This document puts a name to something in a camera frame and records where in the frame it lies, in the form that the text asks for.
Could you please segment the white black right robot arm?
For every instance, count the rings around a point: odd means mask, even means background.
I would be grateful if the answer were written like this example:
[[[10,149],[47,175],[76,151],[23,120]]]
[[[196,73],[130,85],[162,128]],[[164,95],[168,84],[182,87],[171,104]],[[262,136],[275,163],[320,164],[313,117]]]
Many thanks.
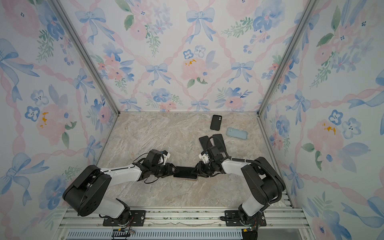
[[[280,175],[264,158],[255,160],[223,158],[222,160],[201,160],[192,170],[199,177],[212,178],[220,174],[244,177],[251,196],[239,206],[238,217],[225,217],[224,221],[239,222],[244,226],[259,224],[262,213],[282,199],[286,185]]]

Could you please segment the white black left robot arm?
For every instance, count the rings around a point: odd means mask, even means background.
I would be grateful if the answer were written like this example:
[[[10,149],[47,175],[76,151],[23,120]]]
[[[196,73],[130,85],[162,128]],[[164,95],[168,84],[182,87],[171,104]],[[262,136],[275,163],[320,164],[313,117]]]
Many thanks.
[[[150,167],[134,163],[112,169],[90,165],[64,191],[63,200],[81,217],[98,214],[117,225],[126,226],[132,219],[131,209],[121,200],[106,197],[108,188],[146,180],[150,176],[165,178],[177,172],[176,166],[170,163]]]

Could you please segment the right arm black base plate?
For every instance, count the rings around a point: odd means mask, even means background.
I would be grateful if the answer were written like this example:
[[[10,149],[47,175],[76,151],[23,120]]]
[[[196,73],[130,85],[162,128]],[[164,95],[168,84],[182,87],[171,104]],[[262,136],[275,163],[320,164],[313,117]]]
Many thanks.
[[[248,216],[242,211],[226,210],[221,221],[226,223],[227,227],[265,227],[267,225],[264,213],[256,213],[254,216]]]

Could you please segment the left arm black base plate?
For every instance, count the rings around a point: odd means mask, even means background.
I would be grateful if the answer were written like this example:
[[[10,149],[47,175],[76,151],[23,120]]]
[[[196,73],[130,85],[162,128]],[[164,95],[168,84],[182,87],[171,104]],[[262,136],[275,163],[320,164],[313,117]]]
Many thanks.
[[[142,227],[146,218],[145,210],[130,210],[123,212],[118,218],[104,217],[104,227]]]

